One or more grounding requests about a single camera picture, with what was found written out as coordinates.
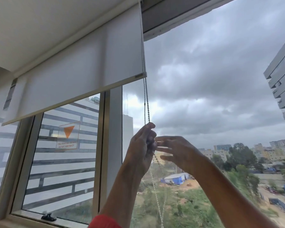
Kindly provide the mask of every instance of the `glass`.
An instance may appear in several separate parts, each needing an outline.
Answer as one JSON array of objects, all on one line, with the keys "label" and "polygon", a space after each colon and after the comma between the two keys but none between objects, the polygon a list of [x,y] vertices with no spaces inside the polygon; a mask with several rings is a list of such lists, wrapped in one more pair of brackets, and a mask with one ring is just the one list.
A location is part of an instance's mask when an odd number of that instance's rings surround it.
[{"label": "glass", "polygon": [[2,183],[5,167],[11,152],[11,147],[13,145],[16,136],[17,127],[19,124],[18,122],[14,122],[6,126],[1,126],[5,118],[7,109],[9,107],[9,103],[11,101],[11,96],[13,94],[15,84],[16,84],[16,79],[13,81],[11,89],[8,92],[8,97],[5,101],[3,112],[0,117],[0,186]]},{"label": "glass", "polygon": [[[145,42],[158,136],[186,138],[280,227],[285,212],[269,198],[285,205],[285,121],[263,72],[284,43],[285,0],[234,0]],[[144,125],[142,80],[123,86],[123,114],[134,134]],[[253,164],[232,163],[232,153]],[[160,211],[167,196],[165,228],[224,227],[194,177],[160,155],[141,181],[131,227],[160,227],[151,173]]]},{"label": "glass", "polygon": [[99,97],[43,114],[23,210],[91,222]]}]

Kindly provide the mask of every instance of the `inverted orange triangle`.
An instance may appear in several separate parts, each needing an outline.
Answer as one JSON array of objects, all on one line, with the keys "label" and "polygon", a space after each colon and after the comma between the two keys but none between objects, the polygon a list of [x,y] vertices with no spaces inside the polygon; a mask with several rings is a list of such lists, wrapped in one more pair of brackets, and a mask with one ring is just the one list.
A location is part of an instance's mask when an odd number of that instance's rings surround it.
[{"label": "inverted orange triangle", "polygon": [[64,133],[66,134],[66,138],[69,138],[75,126],[64,127]]}]

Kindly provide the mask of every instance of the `window latch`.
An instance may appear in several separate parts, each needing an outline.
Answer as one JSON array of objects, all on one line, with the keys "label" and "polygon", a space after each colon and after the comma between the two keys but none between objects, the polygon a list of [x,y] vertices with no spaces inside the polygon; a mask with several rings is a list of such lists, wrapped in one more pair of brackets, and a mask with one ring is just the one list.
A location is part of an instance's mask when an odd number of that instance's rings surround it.
[{"label": "window latch", "polygon": [[51,215],[52,215],[52,213],[48,213],[48,214],[46,214],[46,215],[43,215],[43,216],[41,217],[41,219],[46,220],[46,221],[49,221],[49,222],[54,222],[54,221],[56,221],[57,218],[54,218],[54,217],[52,217]]}]

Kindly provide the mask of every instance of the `cloudy sky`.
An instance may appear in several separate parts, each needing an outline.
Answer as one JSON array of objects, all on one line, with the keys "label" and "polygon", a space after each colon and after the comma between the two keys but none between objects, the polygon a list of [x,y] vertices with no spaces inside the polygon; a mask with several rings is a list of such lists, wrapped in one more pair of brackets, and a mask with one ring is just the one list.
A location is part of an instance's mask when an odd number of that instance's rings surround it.
[{"label": "cloudy sky", "polygon": [[[263,72],[285,43],[285,0],[235,0],[145,42],[151,121],[198,148],[285,139]],[[123,86],[123,113],[144,124],[142,80]]]}]

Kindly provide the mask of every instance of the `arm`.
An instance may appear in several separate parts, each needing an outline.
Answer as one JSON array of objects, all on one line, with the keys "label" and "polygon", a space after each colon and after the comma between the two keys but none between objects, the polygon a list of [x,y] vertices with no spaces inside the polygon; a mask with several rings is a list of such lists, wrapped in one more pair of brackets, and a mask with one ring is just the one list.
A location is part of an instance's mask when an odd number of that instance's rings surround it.
[{"label": "arm", "polygon": [[148,123],[131,139],[111,192],[99,212],[113,218],[122,228],[130,226],[139,184],[150,167],[156,149],[156,133],[151,130],[154,127],[153,123]]},{"label": "arm", "polygon": [[155,138],[157,150],[172,154],[161,156],[172,161],[198,181],[226,228],[278,228],[247,200],[224,174],[197,148],[182,137]]}]

